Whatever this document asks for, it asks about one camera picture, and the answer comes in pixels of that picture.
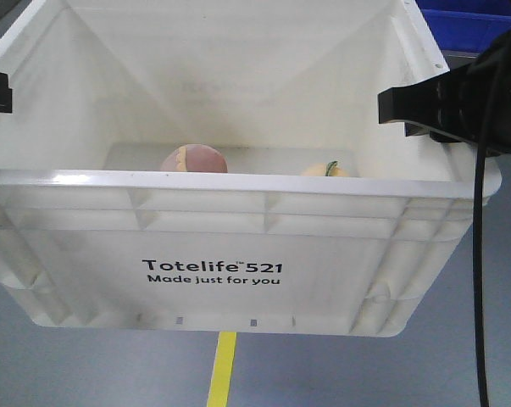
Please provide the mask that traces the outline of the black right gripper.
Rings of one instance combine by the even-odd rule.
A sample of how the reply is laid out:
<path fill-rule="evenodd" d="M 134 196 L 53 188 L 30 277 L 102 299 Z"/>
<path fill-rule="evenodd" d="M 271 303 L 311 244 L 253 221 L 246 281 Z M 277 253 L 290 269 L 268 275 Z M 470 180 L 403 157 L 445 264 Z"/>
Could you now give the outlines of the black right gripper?
<path fill-rule="evenodd" d="M 440 143 L 486 141 L 488 153 L 511 153 L 511 30 L 474 62 L 377 96 L 381 124 L 403 122 L 406 135 Z"/>

